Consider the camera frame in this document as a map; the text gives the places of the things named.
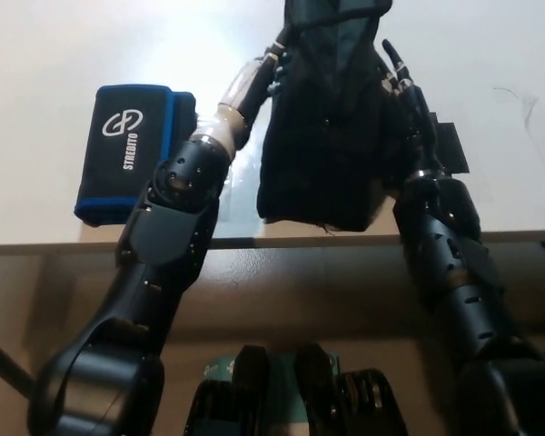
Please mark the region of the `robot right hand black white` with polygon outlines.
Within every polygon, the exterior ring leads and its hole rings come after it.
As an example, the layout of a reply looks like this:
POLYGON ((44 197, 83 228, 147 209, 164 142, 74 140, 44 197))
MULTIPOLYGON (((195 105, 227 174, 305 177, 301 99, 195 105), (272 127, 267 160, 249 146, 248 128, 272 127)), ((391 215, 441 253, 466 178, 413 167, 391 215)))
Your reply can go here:
POLYGON ((404 179, 443 177, 445 169, 437 155, 436 126, 422 89, 411 78, 407 65, 391 42, 383 39, 381 46, 393 67, 391 70, 379 58, 391 131, 401 142, 405 154, 404 179))

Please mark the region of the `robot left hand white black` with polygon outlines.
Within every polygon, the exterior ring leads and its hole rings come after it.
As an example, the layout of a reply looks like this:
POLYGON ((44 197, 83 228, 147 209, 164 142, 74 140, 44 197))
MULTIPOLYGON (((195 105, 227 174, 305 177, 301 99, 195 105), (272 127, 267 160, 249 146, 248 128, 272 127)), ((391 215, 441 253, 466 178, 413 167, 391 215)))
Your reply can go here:
POLYGON ((285 25, 261 57, 244 65, 218 103, 216 117, 232 119, 234 113, 246 126, 253 124, 267 99, 275 70, 295 34, 294 25, 285 25))

